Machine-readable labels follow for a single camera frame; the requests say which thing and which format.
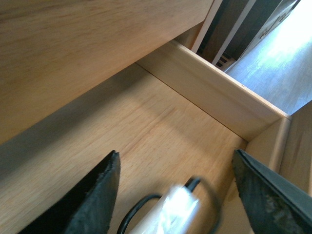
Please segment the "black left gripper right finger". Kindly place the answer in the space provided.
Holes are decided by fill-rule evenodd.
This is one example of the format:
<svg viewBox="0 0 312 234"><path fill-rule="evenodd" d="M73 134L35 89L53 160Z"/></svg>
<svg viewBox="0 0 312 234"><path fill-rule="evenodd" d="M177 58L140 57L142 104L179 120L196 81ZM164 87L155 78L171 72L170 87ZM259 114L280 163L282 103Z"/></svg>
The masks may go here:
<svg viewBox="0 0 312 234"><path fill-rule="evenodd" d="M256 234L310 234L312 198L239 149L232 159L235 182Z"/></svg>

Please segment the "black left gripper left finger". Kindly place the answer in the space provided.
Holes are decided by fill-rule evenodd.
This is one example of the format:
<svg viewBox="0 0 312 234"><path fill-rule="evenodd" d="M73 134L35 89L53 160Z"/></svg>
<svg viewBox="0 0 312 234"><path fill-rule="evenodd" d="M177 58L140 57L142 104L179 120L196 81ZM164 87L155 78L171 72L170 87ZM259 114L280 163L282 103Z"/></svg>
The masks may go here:
<svg viewBox="0 0 312 234"><path fill-rule="evenodd" d="M120 179L120 156L111 151L58 202L22 234L106 234L114 211Z"/></svg>

